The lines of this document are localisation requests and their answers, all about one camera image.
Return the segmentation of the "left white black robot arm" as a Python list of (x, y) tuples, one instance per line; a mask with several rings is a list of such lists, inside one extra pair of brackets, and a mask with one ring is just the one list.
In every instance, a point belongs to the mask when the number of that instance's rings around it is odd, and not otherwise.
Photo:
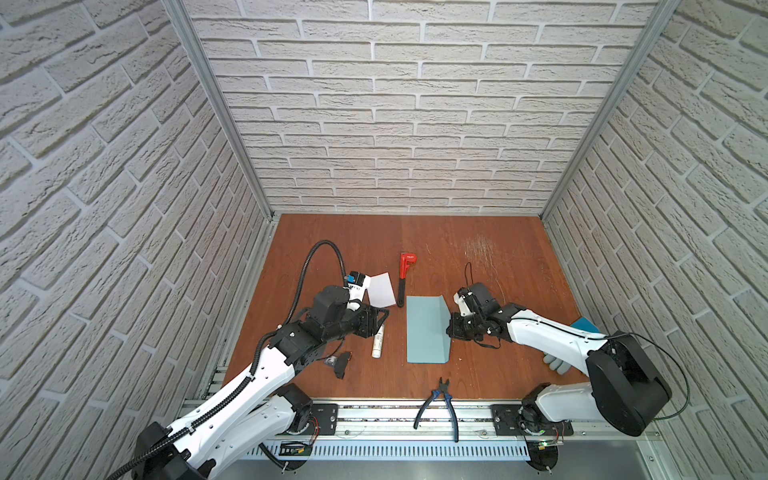
[(251, 364), (201, 406), (142, 431), (133, 458), (111, 478), (214, 479), (264, 441), (310, 427), (312, 400), (294, 378), (322, 360), (329, 343), (373, 337), (389, 316), (365, 303), (369, 276), (342, 270), (340, 277), (311, 306), (293, 303), (286, 321), (259, 340)]

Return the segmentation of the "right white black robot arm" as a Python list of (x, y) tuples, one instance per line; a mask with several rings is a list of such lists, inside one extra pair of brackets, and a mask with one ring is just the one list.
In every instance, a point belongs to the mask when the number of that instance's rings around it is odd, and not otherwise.
[(558, 373), (576, 369), (586, 381), (571, 385), (542, 383), (521, 401), (519, 429), (539, 436), (547, 430), (560, 434), (572, 421), (603, 420), (615, 430), (640, 436), (654, 421), (674, 419), (691, 404), (691, 384), (683, 387), (684, 400), (665, 415), (673, 391), (660, 369), (643, 349), (647, 337), (618, 330), (603, 334), (550, 320), (533, 310), (508, 303), (501, 305), (488, 287), (473, 280), (470, 263), (464, 266), (465, 286), (454, 295), (458, 312), (451, 316), (447, 335), (495, 349), (504, 342), (543, 352)]

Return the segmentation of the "pink white letter card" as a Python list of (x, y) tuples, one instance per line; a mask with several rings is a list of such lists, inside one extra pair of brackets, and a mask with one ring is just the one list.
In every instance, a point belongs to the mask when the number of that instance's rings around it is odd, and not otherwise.
[(388, 308), (396, 304), (395, 293), (388, 272), (370, 278), (367, 288), (369, 304), (376, 308)]

